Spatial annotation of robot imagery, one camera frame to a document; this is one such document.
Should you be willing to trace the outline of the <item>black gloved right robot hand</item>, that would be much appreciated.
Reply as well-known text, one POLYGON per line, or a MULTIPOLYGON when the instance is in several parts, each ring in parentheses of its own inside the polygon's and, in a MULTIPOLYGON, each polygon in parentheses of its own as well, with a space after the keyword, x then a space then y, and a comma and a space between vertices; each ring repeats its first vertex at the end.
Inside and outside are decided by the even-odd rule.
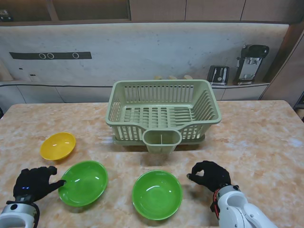
POLYGON ((187 178, 198 185, 205 186, 211 192, 231 185, 229 172, 212 161, 202 161, 196 163, 187 178))

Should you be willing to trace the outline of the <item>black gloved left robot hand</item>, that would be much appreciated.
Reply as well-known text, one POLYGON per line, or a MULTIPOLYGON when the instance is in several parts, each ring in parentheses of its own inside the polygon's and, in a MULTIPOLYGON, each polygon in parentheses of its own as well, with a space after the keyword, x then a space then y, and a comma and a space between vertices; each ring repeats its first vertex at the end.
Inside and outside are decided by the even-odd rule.
POLYGON ((23 169, 13 188, 15 201, 33 203, 59 189, 66 183, 65 180, 49 183, 50 176, 56 174, 57 168, 54 166, 23 169))

